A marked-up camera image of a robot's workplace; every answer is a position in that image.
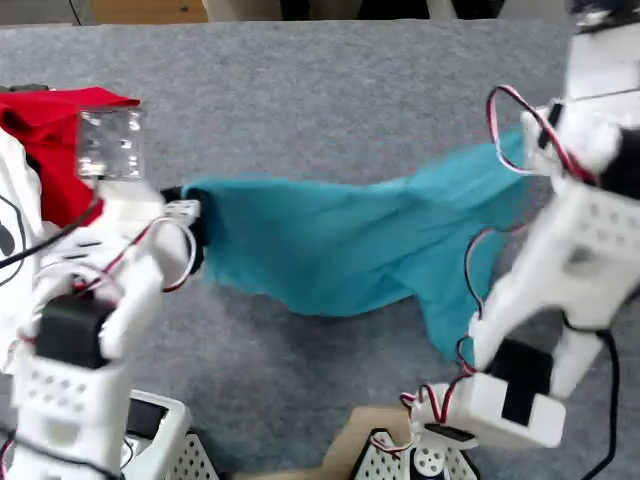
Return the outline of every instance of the red cloth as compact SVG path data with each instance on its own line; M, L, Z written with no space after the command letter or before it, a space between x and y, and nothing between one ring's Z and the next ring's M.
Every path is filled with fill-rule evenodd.
M0 127L17 138L40 164L43 220L63 227L81 215L91 201L91 190L75 174L78 113L139 103L100 87L0 94Z

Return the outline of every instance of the fabric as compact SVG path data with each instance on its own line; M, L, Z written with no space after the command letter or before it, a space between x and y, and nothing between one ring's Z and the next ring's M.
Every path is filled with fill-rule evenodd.
M506 135L503 148L521 157L521 133ZM454 358L475 310L467 244L483 227L513 223L522 182L493 145L481 145L365 187L253 178L200 180L184 194L191 189L210 195L210 280L304 315L357 315L415 295L431 342ZM474 252L482 294L500 244L489 238Z
M44 234L40 181L26 162L24 148L0 129L0 259L29 248ZM14 316L32 291L38 257L0 269L0 371L15 353Z
M0 128L17 138L40 165L42 218L62 227L89 205L91 190L75 175L77 115L81 110L138 105L100 87L0 93ZM99 216L101 209L87 220Z

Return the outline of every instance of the cable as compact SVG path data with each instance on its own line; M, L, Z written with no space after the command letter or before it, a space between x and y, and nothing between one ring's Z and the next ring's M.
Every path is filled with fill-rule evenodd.
M378 440L375 437L371 437L369 439L369 442L376 448L376 450L388 453L389 455L393 456L393 458L400 458L400 456L398 455L399 453L410 449L416 443L416 435L412 433L411 439L400 447L390 447L384 441Z
M40 280L48 276L61 274L75 274L84 277L95 275L98 278L96 280L92 280L88 284L85 283L87 287L83 288L83 291L90 288L96 288L103 283L107 283L111 285L118 294L118 300L122 300L122 297L124 297L124 290L118 284L115 278L113 278L107 272L100 270L100 268L98 267L95 267L89 263L79 262L77 260L61 260L59 262L53 262L45 265L33 277L33 284L36 285Z
M522 97L522 95L518 93L515 88L510 85L497 85L493 87L493 89L491 89L491 92L489 92L489 95L487 97L486 116L487 124L489 126L489 134L491 135L491 140L496 146L496 155L498 156L498 160L500 160L500 162L506 168L520 175L538 175L538 172L536 172L535 170L518 167L516 164L511 162L502 151L502 147L500 145L498 118L496 113L496 96L500 92L504 92L509 95L513 100L516 101L516 103L518 103L518 105L520 105L524 110L529 112L531 116L533 116L538 126L549 136L549 140L551 141L554 150L558 154L562 166L567 172L569 172L569 174L571 174L571 176L584 181L595 181L594 175L582 168L578 164L576 159L564 149L560 142L560 139L558 138L558 134L546 118L540 115L540 113L538 113L538 111L534 107L532 107Z
M100 467L99 465L96 465L88 460L78 460L76 458L66 457L64 455L59 455L57 453L48 452L43 447L39 447L38 445L35 445L34 443L31 443L28 440L17 437L15 430L10 429L6 425L0 425L0 434L7 437L7 439L9 441L12 441L13 444L17 447L26 448L27 450L31 451L32 453L35 453L36 455L42 455L44 457L50 458L51 460L55 460L57 462L62 462L69 465L75 465L77 467L88 468L102 475L105 478L105 480L122 480L124 478L123 476L110 472L106 468Z
M480 297L480 295L473 288L473 282L471 281L471 258L473 256L473 251L480 244L480 242L490 233L507 233L507 234L517 234L525 231L529 227L529 223L521 223L514 225L509 228L501 229L495 227L486 227L476 233L469 244L467 245L467 249L464 253L464 280L467 284L467 288L469 289L469 293L476 301L478 305L478 319L482 319L482 315L484 313L484 301Z
M89 217L91 217L91 215L93 215L99 203L100 203L100 196L98 195L98 185L96 184L93 190L93 197L91 198L91 203L89 204L87 209L84 212L82 212L82 214L73 223L70 223L69 225L63 227L62 229L60 229L59 232L47 238L46 240L43 240L42 242L30 248L26 248L21 252L16 253L15 255L12 255L8 258L5 258L4 260L1 260L0 269L8 267L9 265L13 265L14 263L22 261L31 255L41 252L45 248L50 247L57 241L66 237L71 232L73 232L76 228L80 227Z
M431 413L433 414L434 420L437 423L441 423L440 418L442 417L442 415L440 414L440 407L438 406L438 400L436 398L435 392L433 391L433 387L428 383L423 383L422 385L420 385L420 388L418 389L418 401L420 403L424 402L424 395L422 394L423 390L426 390L429 396L429 403L431 404Z
M10 437L7 437L5 442L2 444L2 448L0 448L0 479L7 480L7 453L11 449L13 445L13 440Z
M406 392L400 394L400 403L402 404L402 406L404 408L409 410L409 412L411 412L411 405L415 401L416 401L415 395L412 395L412 394L406 393Z
M82 26L82 22L80 21L80 16L78 15L78 11L76 10L76 6L73 3L73 0L69 0L69 7L71 7L71 13L73 13L74 18L76 19L76 23L79 27Z
M581 480L591 480L607 468L616 457L618 447L618 404L620 401L620 357L616 340L609 330L587 330L576 328L564 317L564 324L570 330L580 333L592 333L605 344L611 360L611 396L609 403L609 448L607 455L593 467Z
M169 286L164 287L162 289L162 291L165 292L165 293L173 292L173 291L179 289L182 285L184 285L184 283L189 278L189 275L191 274L191 270L193 269L193 265L194 265L194 263L196 261L196 253L197 253L198 245L197 245L196 238L193 235L193 232L189 229L189 227L187 227L186 225L183 225L182 223L180 223L179 221L177 221L173 217L158 217L155 220L151 221L149 223L149 225L147 225L138 235L136 235L120 251L120 253L118 255L116 255L116 257L107 264L107 266L104 268L104 272L105 273L110 273L116 267L116 265L118 265L123 260L123 258L126 255L127 251L131 247L133 247L134 245L139 244L147 235L149 235L151 233L153 228L157 227L161 223L171 223L173 225L176 225L178 228L180 228L180 230L182 230L182 232L187 237L187 240L189 241L189 261L187 262L187 265L186 265L186 267L184 269L184 272L180 275L178 280L176 280L175 282L173 282Z
M449 406L451 405L451 397L453 396L453 392L455 391L458 383L460 383L465 378L470 377L471 375L464 373L454 378L453 381L449 384L449 388L447 388L447 391L444 394L444 400L442 401L442 413L440 414L440 421L438 423L447 423L447 418L449 416Z
M124 462L124 465L120 466L120 470L122 470L124 467L126 467L127 465L129 465L131 463L131 460L133 460L133 457L135 456L135 453L133 452L133 445L131 445L131 443L129 442L129 440L127 440L126 438L124 438L122 440L124 442L124 444L127 446L127 448L129 449L129 458L127 458L127 461Z
M477 370L475 368L473 368L471 365L469 365L467 360L464 358L464 355L462 354L462 344L468 338L471 338L471 336L468 333L465 333L460 338L460 340L458 340L456 342L456 355L458 356L458 361L462 365L462 370L464 371L464 373L469 374L469 375L473 375L474 373L477 372Z
M11 207L16 214L16 221L18 222L18 230L20 231L20 241L22 242L22 251L24 251L27 248L27 235L25 233L24 222L22 220L22 212L16 206L15 203L11 202L3 195L0 195L0 200L2 200L4 203L9 205L9 207ZM0 287L2 287L3 285L6 285L11 280L16 278L18 273L20 273L20 270L22 270L23 265L24 265L24 258L20 260L20 264L18 265L18 268L16 269L16 271L13 272L8 278L5 278L4 280L2 280L2 282L0 282Z

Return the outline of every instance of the black cable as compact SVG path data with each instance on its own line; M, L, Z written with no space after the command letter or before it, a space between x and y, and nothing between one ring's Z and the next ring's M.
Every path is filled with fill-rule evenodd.
M3 202L5 202L7 205L9 205L13 211L16 214L16 221L18 222L18 230L20 230L20 241L22 242L22 251L25 251L27 248L27 235L25 233L24 230L24 222L22 220L22 212L20 211L20 209L16 206L15 203L11 202L10 200L8 200L6 197L4 197L3 195L0 195L0 200L2 200ZM0 282L0 287L2 287L3 285L6 285L7 283L9 283L11 280L13 280L14 278L16 278L16 276L18 275L18 273L20 273L20 270L22 270L22 266L24 265L24 258L22 258L20 260L20 265L18 265L18 268L16 269L15 272L13 272L8 278L5 278L4 280L2 280Z
M24 249L21 252L16 253L15 255L12 255L8 258L5 258L4 260L1 260L0 269L8 267L9 265L12 265L16 262L20 262L25 258L31 255L34 255L44 250L45 248L50 247L57 241L66 237L71 232L73 232L76 228L80 227L85 222L85 220L87 220L95 212L99 203L100 203L100 196L98 195L98 185L96 184L95 188L93 189L93 197L91 198L91 203L89 204L87 209L84 212L82 212L82 214L73 223L70 223L69 225L62 228L55 235L52 235L51 237L47 238L46 240L43 240L42 242L34 245L33 247Z
M80 21L80 16L78 15L78 11L76 10L76 6L73 3L73 0L69 0L69 6L71 7L71 12L73 13L73 16L76 19L76 22L78 23L78 26L81 27L82 26L82 22Z
M6 461L7 452L9 451L9 447L11 446L11 437L7 437L5 442L2 444L2 448L0 448L0 479L7 480L4 478L4 465Z
M129 465L131 463L131 460L133 460L133 457L135 457L135 453L133 452L133 446L131 445L131 443L129 443L129 440L127 440L126 438L123 440L124 444L127 446L127 448L129 449L129 458L127 458L127 461L124 462L124 465L122 465L120 467L120 470L122 470L124 467L126 467L127 465Z
M14 445L18 447L26 448L27 450L37 454L42 455L44 457L50 458L52 460L56 460L58 462L66 463L69 465L75 465L77 467L84 467L90 470L93 470L96 473L102 475L105 480L122 480L124 477L115 473L110 472L106 468L103 468L99 465L91 463L87 460L78 460L76 458L65 457L64 455L58 455L57 453L48 452L46 449L39 447L31 443L28 440L16 436L16 431L8 428L5 425L0 425L0 434L7 437L8 441L11 442L13 440Z
M609 350L611 359L611 400L609 404L609 450L607 455L593 467L581 480L591 480L607 468L616 456L618 446L618 403L620 400L620 357L615 338L609 330L582 330L571 325L564 318L567 328L581 333L592 333L598 336Z

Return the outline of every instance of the teal cloth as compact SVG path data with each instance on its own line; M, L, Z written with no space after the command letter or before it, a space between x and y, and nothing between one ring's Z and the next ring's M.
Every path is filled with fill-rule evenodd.
M521 159L520 132L504 135L502 147ZM357 315L415 295L429 339L452 359L476 308L465 249L481 228L513 222L523 180L488 144L376 185L214 178L185 188L210 194L207 279L270 295L303 315ZM474 252L481 294L501 243L493 235ZM472 361L470 344L464 353Z

